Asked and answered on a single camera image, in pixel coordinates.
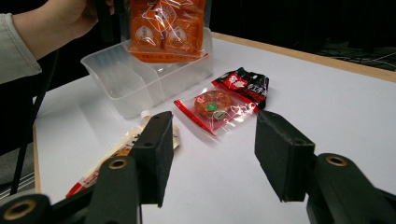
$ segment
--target clear plastic container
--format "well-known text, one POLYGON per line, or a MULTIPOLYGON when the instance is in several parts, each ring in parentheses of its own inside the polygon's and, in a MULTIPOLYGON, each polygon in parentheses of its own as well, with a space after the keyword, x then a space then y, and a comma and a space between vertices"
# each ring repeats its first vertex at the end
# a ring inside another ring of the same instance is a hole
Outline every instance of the clear plastic container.
POLYGON ((81 63, 125 119, 138 116, 213 74, 212 34, 204 32, 207 56, 190 63, 142 63, 126 50, 130 40, 90 54, 81 63))

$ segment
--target table surface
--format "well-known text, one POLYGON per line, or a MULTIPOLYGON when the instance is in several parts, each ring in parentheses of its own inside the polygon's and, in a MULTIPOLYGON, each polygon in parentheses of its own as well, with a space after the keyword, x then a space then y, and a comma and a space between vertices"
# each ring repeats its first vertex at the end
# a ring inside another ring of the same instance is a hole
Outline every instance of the table surface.
MULTIPOLYGON (((281 203, 254 155, 256 119, 218 137, 173 101, 244 67, 270 78, 266 110, 316 144, 352 159, 379 189, 396 194, 396 75, 214 33, 214 75, 151 109, 180 129, 163 208, 144 204, 145 223, 309 223, 306 200, 281 203)), ((140 118, 118 115, 91 77, 49 91, 35 121, 37 192, 57 203, 140 118)))

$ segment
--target black cable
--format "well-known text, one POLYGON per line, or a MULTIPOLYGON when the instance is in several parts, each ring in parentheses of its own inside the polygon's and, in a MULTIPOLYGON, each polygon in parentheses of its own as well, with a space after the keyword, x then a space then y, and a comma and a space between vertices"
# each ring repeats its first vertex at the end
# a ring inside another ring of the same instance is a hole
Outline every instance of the black cable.
POLYGON ((26 126, 23 129, 23 133, 21 135, 21 147, 20 151, 18 154, 18 160, 17 160, 17 166, 15 168, 15 173, 14 173, 14 179, 12 180, 12 185, 11 185, 11 191, 10 195, 17 193, 18 191, 18 186, 20 184, 20 179, 21 179, 21 173, 22 173, 22 167, 23 167, 23 162, 26 154, 26 148, 28 145, 28 139, 29 135, 31 134, 33 130, 33 126, 35 124, 35 117, 37 116, 38 110, 41 106, 41 103, 44 100, 44 97, 46 95, 46 92, 50 86, 50 82, 52 80, 56 63, 58 61, 58 55, 59 55, 59 50, 55 50, 51 54, 48 55, 49 60, 51 61, 51 68, 49 70, 44 70, 43 68, 43 75, 44 75, 44 80, 45 82, 43 83, 43 87, 40 89, 40 92, 38 93, 37 97, 35 98, 35 103, 33 104, 32 108, 32 113, 28 117, 29 119, 25 123, 26 126))

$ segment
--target orange food package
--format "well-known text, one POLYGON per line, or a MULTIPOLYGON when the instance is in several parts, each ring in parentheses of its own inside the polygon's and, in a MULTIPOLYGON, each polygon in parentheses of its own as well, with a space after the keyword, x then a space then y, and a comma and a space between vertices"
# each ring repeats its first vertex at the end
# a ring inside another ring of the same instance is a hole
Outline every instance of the orange food package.
POLYGON ((131 45, 145 63, 184 63, 203 55, 205 0, 131 0, 131 45))

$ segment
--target sleeve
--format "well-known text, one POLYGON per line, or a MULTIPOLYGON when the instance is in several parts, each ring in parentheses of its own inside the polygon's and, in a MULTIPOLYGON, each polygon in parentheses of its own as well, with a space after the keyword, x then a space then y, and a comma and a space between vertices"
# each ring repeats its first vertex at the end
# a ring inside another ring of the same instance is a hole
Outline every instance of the sleeve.
POLYGON ((0 14, 0 84, 41 73, 41 66, 21 40, 12 14, 0 14))

